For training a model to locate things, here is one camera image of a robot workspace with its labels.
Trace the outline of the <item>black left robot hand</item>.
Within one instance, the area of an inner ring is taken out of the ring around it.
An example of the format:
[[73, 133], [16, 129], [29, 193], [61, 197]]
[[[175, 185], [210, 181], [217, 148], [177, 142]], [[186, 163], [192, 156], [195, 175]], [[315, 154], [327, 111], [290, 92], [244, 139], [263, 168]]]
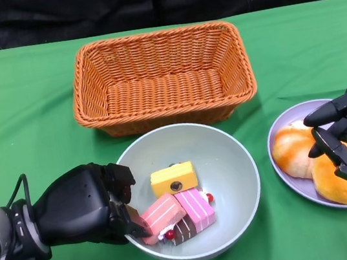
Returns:
[[149, 238], [152, 231], [129, 206], [136, 183], [119, 164], [90, 163], [56, 179], [33, 205], [33, 220], [48, 246], [83, 242], [126, 244], [127, 236]]

